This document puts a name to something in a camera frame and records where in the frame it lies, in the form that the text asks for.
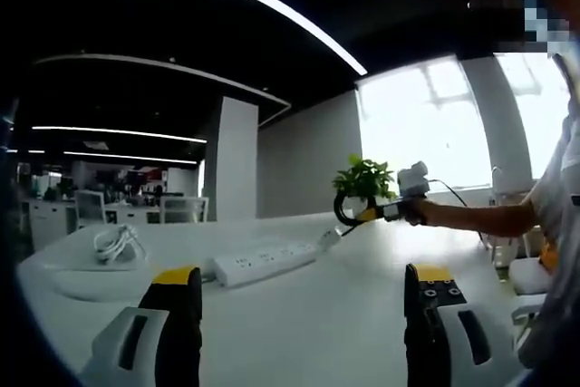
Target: person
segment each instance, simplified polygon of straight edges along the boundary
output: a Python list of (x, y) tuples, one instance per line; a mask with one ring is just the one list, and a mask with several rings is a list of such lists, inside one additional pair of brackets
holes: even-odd
[[(580, 0), (545, 0), (563, 15), (570, 30), (580, 32)], [(577, 55), (580, 44), (575, 43)], [(572, 89), (562, 137), (541, 180), (514, 206), (458, 208), (416, 200), (421, 224), (473, 230), (498, 237), (518, 237), (539, 225), (558, 244), (559, 264), (546, 301), (532, 331), (519, 349), (529, 368), (554, 367), (554, 355), (569, 342), (566, 332), (579, 331), (580, 322), (580, 90)], [(420, 222), (410, 220), (412, 225)]]

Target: hand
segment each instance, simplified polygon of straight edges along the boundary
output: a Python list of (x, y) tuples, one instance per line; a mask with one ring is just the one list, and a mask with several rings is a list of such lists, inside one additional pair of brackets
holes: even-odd
[(419, 224), (435, 227), (437, 225), (437, 215), (439, 204), (433, 203), (423, 198), (415, 198), (406, 203), (408, 213), (405, 220), (412, 226)]

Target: potted plant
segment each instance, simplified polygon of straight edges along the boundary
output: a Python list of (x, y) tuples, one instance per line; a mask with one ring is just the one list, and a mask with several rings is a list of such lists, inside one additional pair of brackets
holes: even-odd
[[(351, 167), (346, 171), (338, 171), (338, 176), (333, 180), (337, 193), (336, 202), (340, 202), (342, 208), (350, 208), (356, 217), (366, 208), (376, 206), (377, 197), (397, 197), (395, 192), (389, 190), (389, 182), (394, 179), (387, 162), (377, 163), (354, 154), (349, 156), (348, 161)], [(343, 205), (346, 198), (348, 205)]]

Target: power strip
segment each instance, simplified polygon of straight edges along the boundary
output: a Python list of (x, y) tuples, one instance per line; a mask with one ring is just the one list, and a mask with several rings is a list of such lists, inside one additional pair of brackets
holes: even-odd
[(320, 250), (314, 244), (266, 247), (237, 256), (213, 259), (216, 278), (225, 287), (246, 285), (278, 276), (316, 260)]

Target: green leaves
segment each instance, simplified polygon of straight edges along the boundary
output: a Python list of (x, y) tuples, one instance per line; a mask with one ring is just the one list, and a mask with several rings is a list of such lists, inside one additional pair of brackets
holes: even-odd
[(363, 160), (355, 154), (351, 154), (348, 161), (351, 167), (347, 171), (338, 171), (338, 176), (333, 180), (337, 191), (344, 192), (348, 197), (396, 198), (396, 194), (389, 191), (389, 182), (394, 179), (387, 162)]

